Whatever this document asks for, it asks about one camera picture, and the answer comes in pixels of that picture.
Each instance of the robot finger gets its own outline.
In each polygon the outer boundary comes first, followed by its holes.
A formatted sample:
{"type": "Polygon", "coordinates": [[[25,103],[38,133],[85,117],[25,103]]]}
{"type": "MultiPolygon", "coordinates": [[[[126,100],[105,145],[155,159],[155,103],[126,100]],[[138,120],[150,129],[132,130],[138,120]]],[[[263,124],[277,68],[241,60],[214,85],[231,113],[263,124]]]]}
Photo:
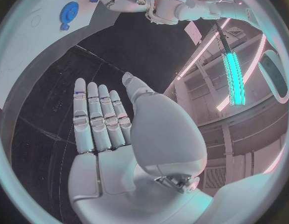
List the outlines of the robot finger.
{"type": "Polygon", "coordinates": [[[131,121],[125,111],[125,108],[121,102],[118,92],[110,91],[110,99],[114,107],[118,122],[120,124],[125,139],[125,143],[131,144],[130,139],[131,121]]]}
{"type": "Polygon", "coordinates": [[[87,112],[85,81],[79,78],[75,82],[73,101],[73,123],[78,153],[86,153],[94,149],[87,112]]]}
{"type": "Polygon", "coordinates": [[[105,85],[99,86],[99,98],[112,147],[119,147],[124,145],[125,139],[122,134],[113,105],[111,103],[108,89],[105,85]]]}
{"type": "Polygon", "coordinates": [[[94,82],[89,83],[87,86],[87,93],[90,112],[90,124],[92,127],[96,148],[98,152],[101,152],[106,149],[110,149],[112,146],[107,133],[105,119],[103,117],[100,105],[97,84],[94,82]]]}

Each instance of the air vent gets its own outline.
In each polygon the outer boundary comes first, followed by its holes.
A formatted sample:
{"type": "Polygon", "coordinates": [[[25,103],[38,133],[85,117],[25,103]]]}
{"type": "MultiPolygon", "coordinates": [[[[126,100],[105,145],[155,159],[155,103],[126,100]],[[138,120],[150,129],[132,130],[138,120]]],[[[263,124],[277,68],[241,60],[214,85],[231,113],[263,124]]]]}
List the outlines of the air vent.
{"type": "Polygon", "coordinates": [[[237,28],[237,27],[232,27],[229,30],[227,30],[227,32],[231,33],[234,36],[238,36],[241,32],[243,32],[243,30],[237,28]]]}
{"type": "Polygon", "coordinates": [[[221,188],[225,185],[227,169],[225,166],[205,168],[203,188],[221,188]]]}
{"type": "Polygon", "coordinates": [[[178,103],[177,93],[176,93],[176,90],[175,90],[174,81],[170,83],[170,85],[167,87],[167,89],[164,91],[163,94],[165,96],[169,97],[171,100],[173,100],[176,103],[178,103]]]}

